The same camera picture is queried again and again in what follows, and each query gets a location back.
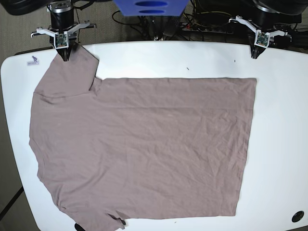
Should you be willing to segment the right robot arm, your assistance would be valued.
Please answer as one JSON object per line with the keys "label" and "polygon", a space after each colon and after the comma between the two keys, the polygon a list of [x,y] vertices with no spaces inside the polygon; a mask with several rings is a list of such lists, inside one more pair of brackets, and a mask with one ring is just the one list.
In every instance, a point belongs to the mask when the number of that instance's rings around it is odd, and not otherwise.
{"label": "right robot arm", "polygon": [[63,61],[68,61],[71,50],[75,48],[77,33],[81,29],[95,28],[96,24],[88,20],[83,23],[74,21],[74,12],[91,6],[94,1],[76,7],[75,0],[2,0],[0,4],[10,15],[24,15],[46,7],[51,15],[48,29],[38,27],[31,37],[47,35],[50,44],[57,50]]}

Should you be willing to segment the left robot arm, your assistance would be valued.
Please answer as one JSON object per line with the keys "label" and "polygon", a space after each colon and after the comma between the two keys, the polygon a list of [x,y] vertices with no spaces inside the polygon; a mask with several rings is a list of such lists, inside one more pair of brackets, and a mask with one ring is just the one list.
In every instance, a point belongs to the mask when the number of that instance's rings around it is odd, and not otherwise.
{"label": "left robot arm", "polygon": [[257,59],[270,44],[274,44],[276,37],[287,38],[292,42],[292,31],[288,29],[277,29],[275,27],[275,16],[300,15],[307,7],[306,0],[255,0],[256,19],[246,20],[237,15],[229,19],[229,23],[237,23],[246,26],[250,33],[248,42],[250,45],[251,58]]}

